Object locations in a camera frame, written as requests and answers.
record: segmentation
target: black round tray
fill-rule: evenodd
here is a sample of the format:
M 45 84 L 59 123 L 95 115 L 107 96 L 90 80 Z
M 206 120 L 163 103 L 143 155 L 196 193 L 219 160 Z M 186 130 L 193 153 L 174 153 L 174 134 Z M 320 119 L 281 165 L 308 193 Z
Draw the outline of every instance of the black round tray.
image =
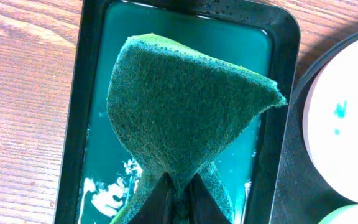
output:
M 333 210 L 354 203 L 335 192 L 314 168 L 303 142 L 302 118 L 315 76 L 336 54 L 357 40 L 358 33 L 336 44 L 307 70 L 293 90 L 270 217 L 272 224 L 316 224 Z

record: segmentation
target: green cloth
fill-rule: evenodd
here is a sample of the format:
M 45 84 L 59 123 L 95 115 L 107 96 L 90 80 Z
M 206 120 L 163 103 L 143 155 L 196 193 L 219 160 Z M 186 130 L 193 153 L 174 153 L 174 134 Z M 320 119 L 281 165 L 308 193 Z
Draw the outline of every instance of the green cloth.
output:
M 107 107 L 114 131 L 144 176 L 112 222 L 127 223 L 164 172 L 173 180 L 177 203 L 199 172 L 232 221 L 232 203 L 213 161 L 255 116 L 285 104 L 275 81 L 246 68 L 154 34 L 128 38 L 112 72 Z M 188 223 L 177 216 L 175 223 Z

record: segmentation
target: teal surface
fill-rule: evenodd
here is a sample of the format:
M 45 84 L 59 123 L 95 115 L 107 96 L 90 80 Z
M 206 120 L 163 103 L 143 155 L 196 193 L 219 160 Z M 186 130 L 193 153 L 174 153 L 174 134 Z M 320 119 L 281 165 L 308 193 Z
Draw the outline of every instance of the teal surface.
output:
M 269 73 L 272 44 L 262 30 L 133 3 L 110 5 L 105 16 L 89 117 L 78 205 L 81 223 L 109 223 L 111 215 L 127 201 L 127 192 L 133 194 L 136 173 L 132 171 L 135 175 L 128 175 L 124 168 L 124 162 L 132 157 L 112 130 L 106 96 L 112 68 L 126 39 L 151 32 L 261 75 Z M 250 186 L 259 128 L 260 118 L 257 117 L 216 159 L 234 204 L 236 223 L 240 223 L 246 187 Z

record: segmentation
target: wood grain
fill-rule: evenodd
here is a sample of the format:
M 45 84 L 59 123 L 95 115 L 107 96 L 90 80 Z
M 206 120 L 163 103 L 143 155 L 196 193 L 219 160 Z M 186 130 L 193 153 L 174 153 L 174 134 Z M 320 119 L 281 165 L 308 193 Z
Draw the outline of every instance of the wood grain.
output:
M 358 31 L 355 0 L 261 0 L 298 20 L 296 77 Z M 0 0 L 0 223 L 52 223 L 80 0 Z

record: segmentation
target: wooden table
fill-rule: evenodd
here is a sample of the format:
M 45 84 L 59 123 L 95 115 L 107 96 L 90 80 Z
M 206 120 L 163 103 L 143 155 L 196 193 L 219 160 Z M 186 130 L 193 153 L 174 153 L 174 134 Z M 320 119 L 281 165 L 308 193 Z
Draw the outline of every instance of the wooden table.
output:
M 262 0 L 301 27 L 297 79 L 358 31 L 358 0 Z M 81 0 L 0 0 L 0 223 L 52 223 Z

